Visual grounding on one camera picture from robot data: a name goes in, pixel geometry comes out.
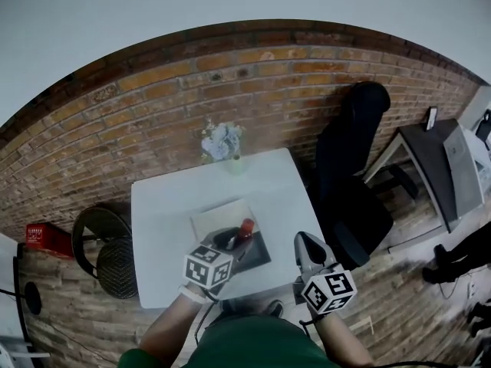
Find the grey tray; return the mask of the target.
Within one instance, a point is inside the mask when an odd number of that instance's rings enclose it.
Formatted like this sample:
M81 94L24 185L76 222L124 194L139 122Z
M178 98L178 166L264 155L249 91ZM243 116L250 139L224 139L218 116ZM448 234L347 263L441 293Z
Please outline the grey tray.
M191 222L196 241L201 244L201 241L210 232L221 228L240 227L243 219L246 218L255 222L251 239L254 241L254 245L249 252L249 257L254 262L254 268L257 268L268 264L272 259L262 237L259 224L245 200L238 199L194 215L191 217Z

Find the person's left forearm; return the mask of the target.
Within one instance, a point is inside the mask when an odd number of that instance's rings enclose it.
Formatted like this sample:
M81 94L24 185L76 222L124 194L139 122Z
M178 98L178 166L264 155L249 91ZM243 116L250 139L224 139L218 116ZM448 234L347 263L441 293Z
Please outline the person's left forearm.
M139 348L158 359L166 368L170 368L179 356L189 329L202 306L186 295L179 294L148 328Z

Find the white grey printer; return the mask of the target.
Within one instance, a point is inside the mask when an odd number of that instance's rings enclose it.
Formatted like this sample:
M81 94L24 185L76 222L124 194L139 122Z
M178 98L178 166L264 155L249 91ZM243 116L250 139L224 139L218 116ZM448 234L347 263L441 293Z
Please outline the white grey printer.
M459 219L482 206L491 187L491 158L486 144L472 131L457 124L443 142L453 181Z

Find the person's green shirt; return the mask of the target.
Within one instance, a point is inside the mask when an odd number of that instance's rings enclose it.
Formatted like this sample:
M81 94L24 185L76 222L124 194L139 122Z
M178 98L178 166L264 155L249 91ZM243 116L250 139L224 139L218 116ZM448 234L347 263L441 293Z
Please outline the person's green shirt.
M295 325L249 315L211 325L183 368L341 368Z

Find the red box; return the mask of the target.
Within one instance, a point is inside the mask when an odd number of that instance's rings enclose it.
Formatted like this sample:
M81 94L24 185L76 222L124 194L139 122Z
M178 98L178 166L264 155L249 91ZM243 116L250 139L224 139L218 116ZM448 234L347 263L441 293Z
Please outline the red box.
M74 258L71 234L51 223L27 225L25 237L25 244L30 249L44 251L60 258Z

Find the red plastic cap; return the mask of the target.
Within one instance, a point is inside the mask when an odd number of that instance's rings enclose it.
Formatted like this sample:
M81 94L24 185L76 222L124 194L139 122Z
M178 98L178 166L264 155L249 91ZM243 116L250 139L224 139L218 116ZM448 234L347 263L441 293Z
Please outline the red plastic cap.
M252 239L254 226L255 222L252 219L243 219L242 224L239 227L239 230L237 231L236 236L233 240L233 249L237 249L238 247Z

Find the black round stand base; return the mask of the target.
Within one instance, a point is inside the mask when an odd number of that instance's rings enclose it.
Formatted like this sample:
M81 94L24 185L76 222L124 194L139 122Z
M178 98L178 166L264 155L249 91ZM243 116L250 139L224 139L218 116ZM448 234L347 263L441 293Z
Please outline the black round stand base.
M25 303L29 311L34 315L39 315L42 309L41 296L34 282L27 282L24 288Z

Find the black office chair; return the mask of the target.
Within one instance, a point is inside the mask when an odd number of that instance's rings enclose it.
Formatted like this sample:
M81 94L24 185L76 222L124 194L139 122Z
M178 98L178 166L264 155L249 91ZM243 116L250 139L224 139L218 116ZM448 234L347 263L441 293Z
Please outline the black office chair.
M356 83L315 145L315 168L307 192L325 242L346 270L367 264L394 225L377 194L397 186L412 199L419 193L397 165L386 168L389 180L372 188L357 175L366 166L375 133L389 108L390 96L382 84Z

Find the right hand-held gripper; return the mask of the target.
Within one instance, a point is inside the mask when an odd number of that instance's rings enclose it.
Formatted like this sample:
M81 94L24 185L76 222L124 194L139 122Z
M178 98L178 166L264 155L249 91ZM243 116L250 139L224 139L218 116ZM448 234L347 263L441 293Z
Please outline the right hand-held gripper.
M358 290L351 272L337 264L324 240L300 231L294 238L294 250L302 273L293 284L297 305L306 303L317 315L325 315L347 306L356 296Z

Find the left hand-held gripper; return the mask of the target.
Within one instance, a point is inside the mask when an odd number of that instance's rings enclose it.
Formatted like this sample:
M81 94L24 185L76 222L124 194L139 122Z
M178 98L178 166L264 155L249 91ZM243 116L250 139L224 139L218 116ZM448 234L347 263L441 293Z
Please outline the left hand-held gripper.
M210 294L219 294L231 278L231 271L254 268L254 262L249 257L254 241L234 245L238 232L239 227L210 232L201 244L195 245L185 255L183 277Z

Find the light wooden strip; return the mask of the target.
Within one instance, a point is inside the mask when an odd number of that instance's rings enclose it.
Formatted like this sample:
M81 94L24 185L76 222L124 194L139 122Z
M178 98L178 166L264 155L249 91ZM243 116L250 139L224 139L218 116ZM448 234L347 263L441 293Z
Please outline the light wooden strip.
M349 328L351 331L355 331L355 330L363 329L365 327L369 327L371 330L371 334L374 335L374 326L373 326L371 316L367 316L367 317L359 320L358 322L352 324Z

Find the light green vase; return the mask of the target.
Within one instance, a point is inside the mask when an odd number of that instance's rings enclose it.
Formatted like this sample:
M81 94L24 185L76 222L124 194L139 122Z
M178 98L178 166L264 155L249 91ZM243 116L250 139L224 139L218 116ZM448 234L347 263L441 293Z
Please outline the light green vase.
M244 170L243 158L240 154L235 154L225 161L225 168L228 173L234 176L242 174Z

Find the dark desk white legs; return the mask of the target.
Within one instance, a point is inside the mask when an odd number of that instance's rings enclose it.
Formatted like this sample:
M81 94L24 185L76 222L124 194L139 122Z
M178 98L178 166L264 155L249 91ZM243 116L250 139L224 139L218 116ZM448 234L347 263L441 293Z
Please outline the dark desk white legs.
M425 131L421 124L398 127L388 147L363 176L365 182L370 181L402 146L431 198L440 219L440 228L449 233L458 226L461 218L456 215L453 181L443 142L457 124L455 119L438 120L429 131Z

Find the small black device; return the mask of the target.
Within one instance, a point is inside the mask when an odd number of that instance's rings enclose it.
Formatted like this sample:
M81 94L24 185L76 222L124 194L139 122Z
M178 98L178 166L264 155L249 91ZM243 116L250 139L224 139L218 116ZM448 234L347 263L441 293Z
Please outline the small black device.
M487 109L483 115L483 118L479 122L479 125L475 133L476 137L486 145L487 149L489 149L487 140L490 134L491 134L491 110Z

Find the person's right forearm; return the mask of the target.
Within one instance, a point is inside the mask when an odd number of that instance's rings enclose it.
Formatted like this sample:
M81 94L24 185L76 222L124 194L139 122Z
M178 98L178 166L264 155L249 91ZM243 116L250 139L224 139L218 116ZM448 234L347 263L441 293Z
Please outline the person's right forearm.
M330 313L317 320L315 328L328 359L339 365L340 368L372 368L374 366L374 361L367 348L336 313Z

